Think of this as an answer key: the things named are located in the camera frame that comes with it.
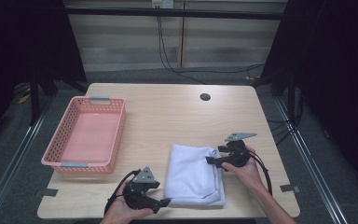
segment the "black cable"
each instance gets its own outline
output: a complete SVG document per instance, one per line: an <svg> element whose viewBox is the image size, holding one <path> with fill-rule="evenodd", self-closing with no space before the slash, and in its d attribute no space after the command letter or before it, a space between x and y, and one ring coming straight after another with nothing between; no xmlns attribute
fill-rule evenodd
<svg viewBox="0 0 358 224"><path fill-rule="evenodd" d="M297 127L301 121L301 117L302 117L302 113L303 113L303 104L304 104L304 96L301 92L300 98L298 101L298 106L297 106L296 118L293 121L292 129L275 144L276 146L279 145L287 136L289 136L289 134L293 133L297 129Z"/></svg>
<svg viewBox="0 0 358 224"><path fill-rule="evenodd" d="M285 123L282 123L282 124L280 124L280 125L276 126L275 128L270 129L270 131L271 131L271 132L273 132L273 131L275 131L275 130L277 130L277 129L281 128L284 124L285 124Z"/></svg>
<svg viewBox="0 0 358 224"><path fill-rule="evenodd" d="M261 158L255 154L252 151L248 151L254 155L251 155L250 153L249 156L252 157L261 167L261 169L263 170L264 176L266 177L266 181L267 181L267 187L268 187L268 192L269 194L272 196L272 184L271 184L271 179L269 177L269 170L266 168L266 166L264 165L264 162L261 160Z"/></svg>
<svg viewBox="0 0 358 224"><path fill-rule="evenodd" d="M258 79L257 81L255 81L254 83L252 83L251 86L256 89L262 85L269 84L269 83L273 82L275 80L275 78L277 78L280 75L281 72L282 72L282 69L280 69L278 71L274 71L273 73L271 73L268 76L261 76L261 78Z"/></svg>
<svg viewBox="0 0 358 224"><path fill-rule="evenodd" d="M164 53L164 57L165 57L165 61L167 62L167 65L165 64L164 60L162 59L162 52L161 52L161 45L162 45L162 52ZM260 63L260 64L252 64L250 66L248 66L246 69L241 69L241 70L237 70L237 71L212 71L212 70L187 70L187 71L177 71L175 69L172 68L169 60L168 60L168 56L167 56L167 52L165 49L165 43L164 43L164 37L162 34L162 23L161 23L161 17L158 17L158 51L159 51L159 58L161 60L162 65L164 66L165 69L167 69L170 72L175 73L178 76L181 77L187 77L187 78L191 78L199 83L202 84L206 84L203 81L193 78L193 77L188 77L188 76L184 76L182 75L183 73L219 73L219 74L236 74L236 73L243 73L246 72L248 74L248 83L246 85L249 85L250 83L250 73L249 71L256 69L257 67L263 66L265 65L264 63Z"/></svg>
<svg viewBox="0 0 358 224"><path fill-rule="evenodd" d="M180 73L178 73L177 71L175 71L172 67L171 67L171 64L170 64L170 61L168 60L168 56L167 56L167 52L165 50L165 44L164 44L164 38L163 38L163 34L162 34L162 25L161 25L161 17L157 17L157 21L158 21L158 51L159 51L159 58L161 59L161 63L162 65L165 67L165 69L167 69L168 71L170 72L173 72L175 73L176 75L180 76L180 77L187 77L187 78L190 78L190 79L193 79L201 84L204 84L206 85L205 82L201 81L201 80L198 80L194 77L188 77L188 76L185 76L185 75L182 75ZM169 67L167 67L167 65L165 64L165 62L162 60L162 53L161 53L161 44L162 44L162 48L163 48L163 52L164 52L164 55L165 55L165 59L167 61L167 65Z"/></svg>
<svg viewBox="0 0 358 224"><path fill-rule="evenodd" d="M115 192L113 192L112 196L107 200L107 204L105 206L103 215L105 215L107 213L107 211L109 210L109 207L112 205L112 203L115 201L115 199L119 196L123 196L123 195L116 195L118 190L120 189L120 187L124 184L124 182L127 180L127 178L130 175L138 175L141 172L141 170L137 170L137 171L131 171L129 172L126 176L124 176L124 178L120 181L120 183L117 185L117 188L115 189Z"/></svg>
<svg viewBox="0 0 358 224"><path fill-rule="evenodd" d="M275 134L273 134L272 136L273 136L273 137L277 137L277 136L279 136L279 135L281 135L281 134L283 134L283 133L287 133L287 130L285 129L285 130L281 131L280 133L275 133Z"/></svg>
<svg viewBox="0 0 358 224"><path fill-rule="evenodd" d="M290 120L286 119L286 120L273 120L273 119L267 119L267 122L270 123L285 123L285 122L289 122Z"/></svg>

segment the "hand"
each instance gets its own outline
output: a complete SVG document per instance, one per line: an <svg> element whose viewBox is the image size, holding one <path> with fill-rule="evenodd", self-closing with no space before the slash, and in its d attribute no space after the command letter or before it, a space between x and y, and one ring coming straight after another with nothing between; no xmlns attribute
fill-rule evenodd
<svg viewBox="0 0 358 224"><path fill-rule="evenodd" d="M123 193L123 189L130 181L126 181L120 189L117 191L117 195ZM139 210L131 209L127 206L123 196L118 196L110 206L106 215L103 217L101 224L127 224L133 219L140 217L147 217L153 214L153 210L150 208L144 208Z"/></svg>
<svg viewBox="0 0 358 224"><path fill-rule="evenodd" d="M251 153L255 154L255 150L253 148L248 146L246 147L249 151L251 151ZM260 188L260 185L264 187L260 174L257 170L257 164L255 159L252 157L242 167L235 167L228 162L223 162L222 166L226 170L234 173L240 182L249 190L253 191L254 189Z"/></svg>

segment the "pink plastic basket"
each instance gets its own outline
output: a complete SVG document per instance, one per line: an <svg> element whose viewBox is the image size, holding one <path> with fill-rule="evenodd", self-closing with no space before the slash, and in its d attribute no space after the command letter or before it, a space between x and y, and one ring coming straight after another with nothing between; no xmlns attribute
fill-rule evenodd
<svg viewBox="0 0 358 224"><path fill-rule="evenodd" d="M61 173L112 173L125 114L124 99L72 98L42 164Z"/></svg>

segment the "round black hole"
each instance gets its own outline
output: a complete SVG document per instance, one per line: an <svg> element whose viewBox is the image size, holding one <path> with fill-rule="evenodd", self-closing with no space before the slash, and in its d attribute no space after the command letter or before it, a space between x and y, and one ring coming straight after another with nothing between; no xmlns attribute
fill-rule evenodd
<svg viewBox="0 0 358 224"><path fill-rule="evenodd" d="M203 101L209 101L209 100L211 100L211 95L208 94L208 93L203 93L203 94L200 95L200 98Z"/></svg>

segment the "folded white cloth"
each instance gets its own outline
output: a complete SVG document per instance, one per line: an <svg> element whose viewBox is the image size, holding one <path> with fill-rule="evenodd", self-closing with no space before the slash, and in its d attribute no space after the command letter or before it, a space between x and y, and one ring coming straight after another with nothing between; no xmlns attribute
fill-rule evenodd
<svg viewBox="0 0 358 224"><path fill-rule="evenodd" d="M173 145L165 182L172 204L224 205L222 171L205 157L219 158L216 149Z"/></svg>

